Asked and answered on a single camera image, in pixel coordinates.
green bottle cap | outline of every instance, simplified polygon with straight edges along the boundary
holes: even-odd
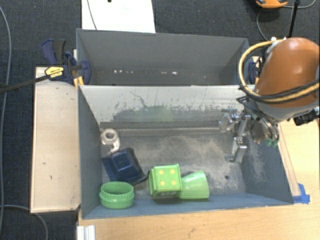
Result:
[[[101,204],[110,209],[124,209],[132,205],[135,194],[134,187],[122,181],[110,181],[101,186]]]

blue clamp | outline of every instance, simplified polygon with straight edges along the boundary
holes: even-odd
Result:
[[[66,40],[48,39],[41,45],[43,57],[47,59],[51,66],[59,65],[63,72],[59,76],[49,77],[51,81],[62,81],[70,85],[74,84],[74,79],[82,77],[85,85],[88,85],[91,78],[91,68],[88,60],[83,60],[77,65],[75,57],[70,51],[64,52]]]
[[[308,205],[310,203],[310,195],[306,194],[305,187],[304,187],[303,184],[298,183],[298,186],[299,186],[301,195],[293,196],[292,197],[293,198],[293,202],[295,204],[306,204],[306,205]]]

green dice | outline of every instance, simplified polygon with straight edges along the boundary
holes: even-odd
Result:
[[[149,173],[153,197],[177,197],[182,190],[179,164],[156,166]]]

green plastic cup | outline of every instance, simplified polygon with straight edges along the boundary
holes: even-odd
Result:
[[[207,177],[203,170],[191,173],[181,179],[180,199],[207,199],[210,195]]]
[[[134,187],[126,182],[110,181],[101,186],[99,196],[101,204],[106,208],[128,208],[134,201]]]

cable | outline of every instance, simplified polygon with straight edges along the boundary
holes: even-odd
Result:
[[[92,23],[93,23],[93,25],[94,25],[94,29],[95,29],[95,30],[98,30],[98,29],[97,29],[97,26],[96,26],[96,23],[95,23],[95,20],[94,20],[94,17],[92,16],[92,12],[91,12],[91,9],[90,9],[89,0],[86,0],[86,3],[87,3],[87,5],[88,5],[88,9],[89,9],[89,13],[90,13],[90,16],[91,16]]]
[[[308,5],[304,5],[304,6],[298,6],[298,9],[306,9],[306,8],[309,8],[311,6],[314,5],[314,3],[316,2],[316,0],[313,0],[310,4]],[[293,6],[290,6],[290,5],[286,5],[284,6],[284,8],[290,8],[290,9],[293,9],[294,7]],[[259,25],[259,16],[261,14],[263,10],[261,9],[258,14],[256,15],[256,18],[255,18],[255,23],[256,23],[256,26],[258,28],[258,31],[260,33],[260,35],[263,37],[264,40],[268,41],[267,37],[264,35],[264,33],[262,32],[261,28],[260,28],[260,25]]]
[[[9,85],[9,78],[10,78],[10,68],[11,68],[11,56],[12,56],[12,42],[11,42],[11,33],[9,24],[7,21],[7,17],[0,6],[0,11],[3,16],[5,26],[8,33],[8,40],[9,40],[9,57],[8,57],[8,64],[7,64],[7,71],[6,71],[6,79],[5,84]],[[2,105],[2,112],[1,112],[1,120],[0,120],[0,184],[1,184],[1,210],[0,210],[0,236],[1,236],[1,229],[4,219],[4,205],[5,205],[5,188],[4,188],[4,174],[3,174],[3,140],[4,140],[4,123],[5,123],[5,112],[6,112],[6,103],[7,103],[8,93],[6,92],[3,96],[3,105]]]
[[[248,95],[248,97],[259,101],[261,103],[266,103],[266,104],[276,104],[276,103],[285,103],[289,102],[295,99],[300,99],[312,92],[315,92],[319,88],[319,80],[315,80],[309,84],[300,86],[298,88],[288,90],[283,93],[276,93],[273,95],[260,95],[257,94],[256,92],[252,91],[249,89],[249,87],[246,84],[246,81],[243,76],[243,69],[244,69],[244,61],[246,57],[251,54],[253,51],[255,51],[258,48],[265,47],[268,45],[273,44],[274,42],[281,42],[283,41],[282,39],[279,40],[272,40],[272,41],[265,41],[261,43],[257,43],[250,48],[248,48],[243,55],[241,56],[238,64],[238,78],[239,78],[239,84],[240,88]]]
[[[261,14],[263,10],[261,9],[258,14],[256,15],[256,18],[255,18],[255,23],[256,23],[256,26],[258,28],[258,31],[260,33],[260,35],[263,37],[264,40],[268,41],[268,38],[264,35],[264,33],[262,32],[261,28],[260,28],[260,25],[259,25],[259,16]]]
[[[10,79],[10,70],[11,70],[11,58],[12,58],[12,41],[11,41],[11,33],[9,24],[6,18],[6,15],[0,6],[0,12],[3,16],[6,30],[8,33],[8,41],[9,41],[9,56],[8,56],[8,64],[7,64],[7,72],[6,72],[6,80],[5,84],[9,85],[9,79]],[[4,140],[4,124],[5,124],[5,113],[6,113],[6,104],[7,104],[7,96],[8,93],[4,93],[3,97],[3,105],[2,105],[2,111],[1,111],[1,120],[0,120],[0,185],[1,185],[1,210],[0,210],[0,236],[1,236],[1,230],[3,225],[3,219],[4,219],[4,209],[5,208],[14,208],[14,209],[21,209],[24,211],[30,212],[29,208],[20,206],[20,205],[14,205],[14,204],[6,204],[5,205],[5,188],[4,188],[4,172],[3,172],[3,140]],[[41,221],[41,223],[44,226],[45,229],[45,240],[48,240],[49,233],[48,233],[48,227],[45,222],[45,220],[38,214],[35,213],[35,216]]]
[[[20,205],[13,205],[13,204],[5,204],[3,206],[4,208],[13,208],[13,209],[20,209],[20,210],[23,210],[23,211],[27,211],[27,212],[30,212],[30,209],[27,208],[27,207],[24,207],[24,206],[20,206]],[[44,227],[44,230],[45,230],[45,240],[48,240],[49,238],[49,231],[48,231],[48,226],[44,220],[44,218],[42,218],[41,215],[39,215],[38,213],[33,213],[32,215],[35,215],[42,223],[43,227]]]
[[[309,7],[313,6],[315,2],[316,2],[316,0],[313,0],[313,1],[312,1],[310,4],[308,4],[308,5],[298,6],[298,9],[306,9],[306,8],[309,8]],[[284,8],[291,8],[291,9],[293,9],[294,7],[291,6],[291,5],[285,5]]]

